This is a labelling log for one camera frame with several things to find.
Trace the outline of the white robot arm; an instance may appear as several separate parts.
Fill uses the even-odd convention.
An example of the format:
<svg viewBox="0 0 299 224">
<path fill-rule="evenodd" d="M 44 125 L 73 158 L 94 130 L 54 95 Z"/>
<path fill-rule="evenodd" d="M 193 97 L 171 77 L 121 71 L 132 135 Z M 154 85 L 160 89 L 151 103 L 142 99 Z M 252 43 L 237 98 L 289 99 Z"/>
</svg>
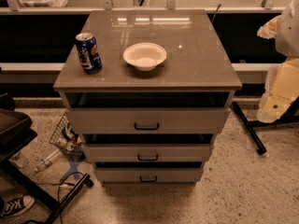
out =
<svg viewBox="0 0 299 224">
<path fill-rule="evenodd" d="M 274 38 L 277 52 L 286 57 L 280 66 L 268 70 L 257 112 L 258 121 L 272 123 L 280 119 L 299 96 L 299 0 L 291 0 L 257 35 Z"/>
</svg>

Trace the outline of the white and yellow gripper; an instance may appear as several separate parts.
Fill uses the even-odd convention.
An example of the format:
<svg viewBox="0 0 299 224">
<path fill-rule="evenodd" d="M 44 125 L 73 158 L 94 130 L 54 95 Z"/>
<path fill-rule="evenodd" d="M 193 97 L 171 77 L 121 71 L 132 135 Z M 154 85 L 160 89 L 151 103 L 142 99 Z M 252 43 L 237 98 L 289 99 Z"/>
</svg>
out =
<svg viewBox="0 0 299 224">
<path fill-rule="evenodd" d="M 299 96 L 299 59 L 288 59 L 280 66 L 271 67 L 264 88 L 257 120 L 273 123 L 286 113 Z"/>
</svg>

